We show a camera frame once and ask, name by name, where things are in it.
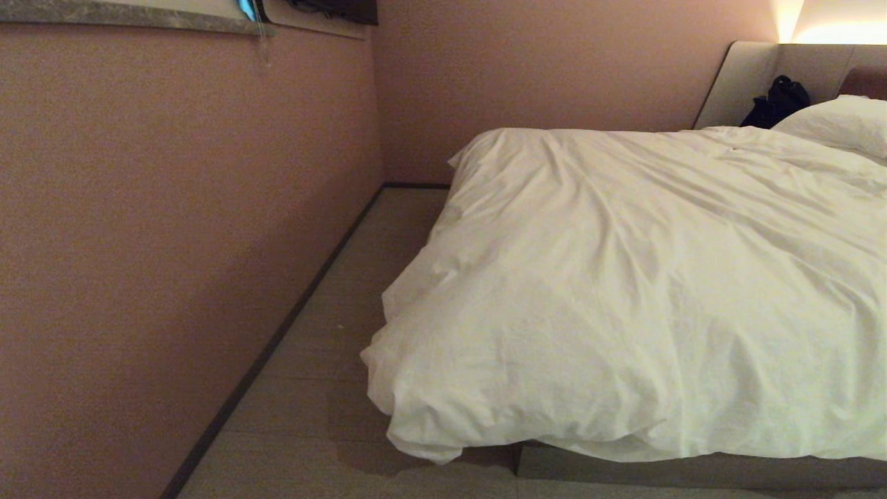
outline gray floor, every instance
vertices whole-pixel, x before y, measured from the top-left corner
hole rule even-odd
[[[192,475],[183,499],[887,499],[887,490],[751,492],[518,479],[509,448],[454,463],[403,455],[366,398],[357,357],[384,324],[380,295],[425,242],[446,192],[386,189]]]

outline wrinkled fabric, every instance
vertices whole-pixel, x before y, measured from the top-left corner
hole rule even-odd
[[[361,353],[446,463],[887,459],[887,170],[777,131],[486,132]]]

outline bed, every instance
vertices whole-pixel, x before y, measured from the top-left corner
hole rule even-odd
[[[885,87],[856,68],[772,131],[475,138],[361,353],[391,442],[530,442],[538,478],[887,486]]]

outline duvet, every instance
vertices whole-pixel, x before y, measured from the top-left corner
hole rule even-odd
[[[489,131],[362,353],[400,450],[887,459],[887,169],[778,131]]]

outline television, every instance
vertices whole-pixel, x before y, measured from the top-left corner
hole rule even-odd
[[[322,12],[327,17],[379,26],[376,0],[288,0],[288,2],[302,12]]]

